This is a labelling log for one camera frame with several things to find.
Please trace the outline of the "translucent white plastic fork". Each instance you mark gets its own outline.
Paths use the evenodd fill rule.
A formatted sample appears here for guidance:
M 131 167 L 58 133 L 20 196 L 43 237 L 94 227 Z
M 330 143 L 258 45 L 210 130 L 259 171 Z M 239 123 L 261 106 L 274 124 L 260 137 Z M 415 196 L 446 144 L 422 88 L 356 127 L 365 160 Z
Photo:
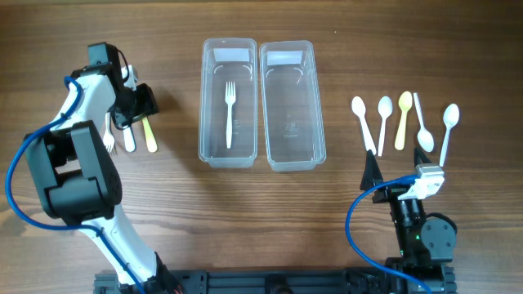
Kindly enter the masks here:
M 107 112 L 105 114 L 105 133 L 102 137 L 102 140 L 103 140 L 105 149 L 110 154 L 110 156 L 115 156 L 116 155 L 115 138 L 114 138 L 113 132 L 111 130 L 110 112 Z

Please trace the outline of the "yellow plastic fork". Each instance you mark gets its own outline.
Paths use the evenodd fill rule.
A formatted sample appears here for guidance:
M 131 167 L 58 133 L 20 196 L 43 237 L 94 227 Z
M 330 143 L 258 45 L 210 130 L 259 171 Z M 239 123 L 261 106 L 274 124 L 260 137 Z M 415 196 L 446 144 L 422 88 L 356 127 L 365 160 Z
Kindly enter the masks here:
M 158 150 L 158 145 L 147 117 L 144 117 L 142 119 L 142 125 L 144 128 L 147 149 L 149 152 L 155 153 Z

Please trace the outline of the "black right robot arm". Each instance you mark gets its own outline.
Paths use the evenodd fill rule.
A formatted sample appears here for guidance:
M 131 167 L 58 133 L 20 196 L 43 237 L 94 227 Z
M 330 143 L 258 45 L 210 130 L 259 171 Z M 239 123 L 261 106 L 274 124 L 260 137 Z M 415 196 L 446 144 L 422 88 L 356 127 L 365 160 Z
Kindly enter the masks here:
M 391 257 L 387 262 L 419 268 L 449 263 L 454 257 L 457 226 L 441 213 L 426 213 L 422 205 L 442 187 L 444 171 L 416 148 L 414 175 L 414 180 L 400 180 L 377 188 L 372 197 L 374 204 L 389 204 L 396 230 L 400 256 Z

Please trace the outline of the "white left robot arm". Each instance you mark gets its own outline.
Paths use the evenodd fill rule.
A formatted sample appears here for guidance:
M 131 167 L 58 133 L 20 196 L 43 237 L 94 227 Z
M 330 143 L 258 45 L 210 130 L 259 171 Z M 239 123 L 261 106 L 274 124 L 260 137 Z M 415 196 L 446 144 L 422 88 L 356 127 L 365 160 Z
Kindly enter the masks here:
M 65 77 L 69 94 L 55 119 L 25 137 L 14 161 L 25 157 L 42 209 L 62 225 L 31 219 L 7 199 L 16 214 L 41 229 L 78 230 L 88 236 L 117 272 L 122 293 L 180 293 L 157 252 L 141 239 L 121 204 L 122 183 L 99 130 L 106 117 L 124 124 L 154 114 L 149 86 L 134 68 L 90 66 Z

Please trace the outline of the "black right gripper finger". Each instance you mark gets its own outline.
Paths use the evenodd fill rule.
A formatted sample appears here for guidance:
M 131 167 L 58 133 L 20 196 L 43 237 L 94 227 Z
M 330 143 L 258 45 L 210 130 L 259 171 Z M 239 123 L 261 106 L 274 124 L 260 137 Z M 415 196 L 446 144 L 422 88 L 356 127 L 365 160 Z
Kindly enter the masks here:
M 366 153 L 364 173 L 360 183 L 360 190 L 366 191 L 383 182 L 378 162 L 371 150 Z
M 413 149 L 413 163 L 414 166 L 417 166 L 420 164 L 431 163 L 431 160 L 425 155 L 421 148 L 415 147 Z

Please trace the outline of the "light blue plastic fork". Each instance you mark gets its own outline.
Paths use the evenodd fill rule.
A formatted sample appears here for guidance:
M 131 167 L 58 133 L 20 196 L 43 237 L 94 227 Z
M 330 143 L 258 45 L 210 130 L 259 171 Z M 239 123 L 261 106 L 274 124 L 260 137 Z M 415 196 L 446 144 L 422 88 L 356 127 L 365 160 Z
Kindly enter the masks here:
M 123 139 L 125 150 L 129 153 L 136 150 L 136 142 L 131 127 L 123 129 Z

